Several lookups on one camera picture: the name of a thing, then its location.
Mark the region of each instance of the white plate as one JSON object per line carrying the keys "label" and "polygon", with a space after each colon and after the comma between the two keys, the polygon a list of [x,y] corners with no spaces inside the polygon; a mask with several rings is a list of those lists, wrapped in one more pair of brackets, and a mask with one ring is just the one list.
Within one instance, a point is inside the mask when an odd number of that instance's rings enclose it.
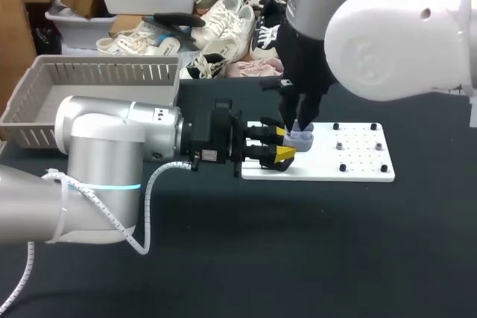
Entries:
{"label": "white plate", "polygon": [[[313,123],[312,149],[296,153],[295,160],[285,173],[262,169],[258,160],[246,159],[241,167],[241,176],[251,180],[302,180],[336,182],[392,182],[394,168],[381,124],[371,130],[371,123]],[[248,122],[248,126],[260,126],[259,122]],[[343,150],[336,149],[342,143]],[[248,139],[247,145],[260,145]],[[346,171],[340,171],[340,165]],[[381,172],[383,165],[388,171]]]}

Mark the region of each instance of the black table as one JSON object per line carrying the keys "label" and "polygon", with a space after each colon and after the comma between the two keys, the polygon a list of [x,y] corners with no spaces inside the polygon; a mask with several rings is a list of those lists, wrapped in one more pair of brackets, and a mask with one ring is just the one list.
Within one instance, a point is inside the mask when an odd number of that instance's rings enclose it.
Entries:
{"label": "black table", "polygon": [[[277,114],[253,80],[181,85],[191,118],[232,98],[244,118]],[[232,166],[169,171],[154,188],[148,256],[127,244],[37,245],[6,317],[477,317],[477,130],[465,97],[391,103],[334,86],[321,121],[379,122],[395,182],[255,182]],[[66,170],[54,151],[10,143],[0,162]],[[145,165],[143,182],[154,170]],[[26,244],[0,248],[0,301]]]}

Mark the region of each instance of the shoe sole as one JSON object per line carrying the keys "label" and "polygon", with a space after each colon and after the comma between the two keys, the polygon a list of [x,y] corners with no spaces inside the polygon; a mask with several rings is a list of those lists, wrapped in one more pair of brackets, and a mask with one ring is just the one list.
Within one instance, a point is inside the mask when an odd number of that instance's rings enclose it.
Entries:
{"label": "shoe sole", "polygon": [[253,50],[252,44],[250,44],[250,57],[252,58],[252,60],[270,59],[272,57],[279,59],[277,50],[275,48],[271,48],[270,50],[262,50],[261,48],[256,48],[255,50]]}
{"label": "shoe sole", "polygon": [[195,11],[196,11],[197,14],[199,14],[199,15],[204,15],[206,12],[209,11],[209,9],[196,9]]}

